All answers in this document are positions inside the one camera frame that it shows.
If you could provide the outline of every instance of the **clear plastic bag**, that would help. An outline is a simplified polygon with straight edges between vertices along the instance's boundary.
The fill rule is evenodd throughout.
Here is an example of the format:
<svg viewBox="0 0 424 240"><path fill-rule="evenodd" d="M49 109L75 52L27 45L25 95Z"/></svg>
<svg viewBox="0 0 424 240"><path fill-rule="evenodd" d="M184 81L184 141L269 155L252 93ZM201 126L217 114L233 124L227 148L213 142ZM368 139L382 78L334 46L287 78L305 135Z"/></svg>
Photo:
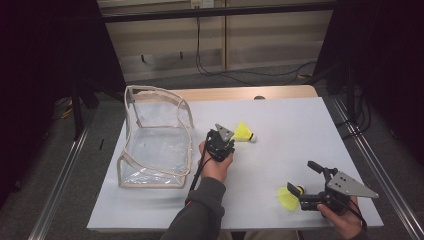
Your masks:
<svg viewBox="0 0 424 240"><path fill-rule="evenodd" d="M125 105L127 138L117 163L119 186L184 186L194 128L187 102L165 89L128 86Z"/></svg>

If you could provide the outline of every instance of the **person's left hand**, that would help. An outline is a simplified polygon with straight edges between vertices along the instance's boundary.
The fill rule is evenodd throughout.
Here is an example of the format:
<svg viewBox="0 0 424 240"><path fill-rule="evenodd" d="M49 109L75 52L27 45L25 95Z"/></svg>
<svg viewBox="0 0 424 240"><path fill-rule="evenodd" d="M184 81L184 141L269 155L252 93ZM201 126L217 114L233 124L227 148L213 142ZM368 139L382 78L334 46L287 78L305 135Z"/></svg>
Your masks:
<svg viewBox="0 0 424 240"><path fill-rule="evenodd" d="M203 141L199 145L200 153L203 153L204 147L205 147L205 142ZM213 160L211 155L208 153L208 151L206 151L205 157L203 159L203 163L206 163L206 164L203 167L201 176L202 176L202 178L203 177L215 178L216 180L224 183L225 179L227 178L228 167L231 165L232 162L233 162L233 154L232 153L226 159L224 159L224 161L217 162L217 161Z"/></svg>

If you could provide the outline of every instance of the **black cord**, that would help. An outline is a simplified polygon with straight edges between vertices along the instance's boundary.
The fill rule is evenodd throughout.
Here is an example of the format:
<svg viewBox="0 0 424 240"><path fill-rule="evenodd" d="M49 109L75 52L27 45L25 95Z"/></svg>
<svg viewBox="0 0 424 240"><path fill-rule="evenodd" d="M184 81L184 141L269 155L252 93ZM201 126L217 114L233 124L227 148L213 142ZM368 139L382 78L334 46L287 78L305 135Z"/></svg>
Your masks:
<svg viewBox="0 0 424 240"><path fill-rule="evenodd" d="M371 108L370 108L370 105L369 105L368 100L365 97L363 97L363 99L365 99L365 105L367 106L367 111L368 111L368 123L367 123L366 127L364 129L361 129L362 126L363 126L363 124L365 124L365 121L366 121L365 120L365 113L363 113L364 121L361 123L361 125L358 127L358 129L357 130L354 129L352 133L350 133L350 134L342 137L342 140L346 140L346 139L348 139L350 137L358 136L359 134L363 134L363 133L365 133L370 128L371 121L372 121Z"/></svg>
<svg viewBox="0 0 424 240"><path fill-rule="evenodd" d="M341 206L345 207L347 210L349 210L351 213L353 213L357 218L359 218L359 220L361 220L362 222L362 229L364 229L364 231L367 231L367 221L365 221L365 219L362 217L362 213L361 210L359 210L358 205L356 205L355 203L353 203L356 208L358 209L358 212L356 212L355 210L353 210L351 207L349 207L348 205L344 204L343 202L341 202L340 200L336 199L336 198L332 198L332 200L334 200L336 203L340 204Z"/></svg>
<svg viewBox="0 0 424 240"><path fill-rule="evenodd" d="M69 98L70 98L70 97L64 98L64 99L62 99L62 101L61 101L61 102L59 102L60 100L57 100L57 101L55 102L55 104L54 104L54 107L55 107L55 108L57 108L57 107L59 107L60 105L62 105L62 104L64 104L64 103L66 103L66 102L69 100Z"/></svg>
<svg viewBox="0 0 424 240"><path fill-rule="evenodd" d="M209 76L209 77L210 77L210 76L223 76L223 77L227 77L227 78L233 79L233 80L235 80L235 81L237 81L237 82L240 82L240 83L243 83L243 84L246 84L246 85L249 85L249 86L260 86L260 85L256 85L256 84L253 84L253 83L248 83L248 82L242 81L242 80L240 80L240 79L237 79L237 78L235 78L235 77L228 76L228 75L226 75L226 74L227 74L227 73L232 73L232 72L234 72L234 73L255 74L255 75L260 75L260 76L268 76L268 77L278 77L278 76L284 76L284 75L289 75L289 74L292 74L292 73L296 73L296 75L293 77L293 79L292 79L292 80L290 80L289 82L287 82L287 83L284 83L284 84L283 84L283 86L284 86L284 85L289 85L289 84L293 83L293 82L297 79L297 75L299 74L299 71L300 71L302 68L304 68L304 67L306 67L306 66L308 66L308 65L310 65L310 64L315 64L315 63L316 63L316 61L309 61L309 62L307 62L307 63L302 64L301 66L299 66L298 68L296 68L296 69L294 69L294 70L292 70L292 71L285 72L285 73L276 73L276 74L258 73L258 72L245 71L245 70L231 70L231 71L225 71L225 72L216 72L216 73L211 73L211 72L207 71L207 70L203 67L202 62L201 62L201 60L200 60L200 18L197 18L197 49L196 49L196 66L197 66L197 71L198 71L200 74L204 75L204 76Z"/></svg>
<svg viewBox="0 0 424 240"><path fill-rule="evenodd" d="M194 190L194 188L196 187L197 181L199 180L200 173L202 172L202 170L205 167L206 163L209 162L209 160L212 159L212 157L211 157L211 158L207 159L205 161L205 163L203 163L203 160L205 159L205 154L206 154L206 144L209 143L209 138L211 137L210 135L211 135L210 133L208 133L206 135L205 146L203 147L202 156L200 157L200 160L199 160L199 166L197 167L196 174L194 174L194 179L193 179L193 182L191 183L191 186L190 186L190 190L189 191Z"/></svg>

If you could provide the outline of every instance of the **yellow shuttlecock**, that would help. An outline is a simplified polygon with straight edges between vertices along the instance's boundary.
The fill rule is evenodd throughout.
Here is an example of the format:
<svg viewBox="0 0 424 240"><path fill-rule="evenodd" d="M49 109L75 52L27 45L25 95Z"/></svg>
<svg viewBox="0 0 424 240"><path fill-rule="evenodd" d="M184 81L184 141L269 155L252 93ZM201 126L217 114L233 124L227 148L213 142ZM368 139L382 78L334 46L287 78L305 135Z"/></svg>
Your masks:
<svg viewBox="0 0 424 240"><path fill-rule="evenodd" d="M304 189L301 186L297 186L296 188L299 189L300 194L305 193ZM283 207L287 208L290 211L295 210L299 203L299 199L296 196L294 196L287 189L287 187L279 188L277 192L277 197L278 197L278 200L280 200L281 205L283 205Z"/></svg>
<svg viewBox="0 0 424 240"><path fill-rule="evenodd" d="M233 139L236 142L255 142L256 135L250 131L244 122L240 122L234 131Z"/></svg>

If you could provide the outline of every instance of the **gray carpet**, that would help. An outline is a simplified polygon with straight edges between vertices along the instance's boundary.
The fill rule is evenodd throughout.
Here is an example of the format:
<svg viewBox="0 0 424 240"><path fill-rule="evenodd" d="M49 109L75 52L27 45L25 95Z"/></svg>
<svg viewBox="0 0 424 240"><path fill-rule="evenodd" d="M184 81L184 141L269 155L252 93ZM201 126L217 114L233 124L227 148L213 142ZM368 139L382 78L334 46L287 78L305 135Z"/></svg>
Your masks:
<svg viewBox="0 0 424 240"><path fill-rule="evenodd" d="M285 72L295 67L250 70L272 74ZM307 74L312 70L313 65L310 65L302 69L300 73ZM294 75L269 77L230 73L229 76L242 79L252 85L269 86L284 85L291 81ZM298 80L296 84L301 84L302 81ZM199 74L130 84L153 85L167 89L247 86L245 83L220 75L205 77ZM328 96L325 90L325 81L319 82L315 87L318 94L324 98L334 122L341 122L342 120L331 101L332 96ZM97 110L91 110L95 111L92 127L51 222L46 239L158 239L161 233L101 234L86 229L125 118L122 103L101 95L99 98L101 99L100 106ZM371 127L365 133L366 139L394 184L422 222L424 220L424 201L423 196L417 193L424 182L424 168L413 159L401 142L391 136L390 129L375 109L372 109L372 120ZM51 126L49 137L35 159L34 166L31 167L27 177L22 180L21 191L12 193L0 210L0 239L28 239L72 146L73 131L72 116L57 120ZM347 133L345 127L341 127L340 132L342 136ZM381 196L374 200L374 203L385 227L369 229L369 236L372 239L409 239L408 232L353 139L345 140L345 145L364 182ZM303 235L307 240L335 239L332 229L303 231Z"/></svg>

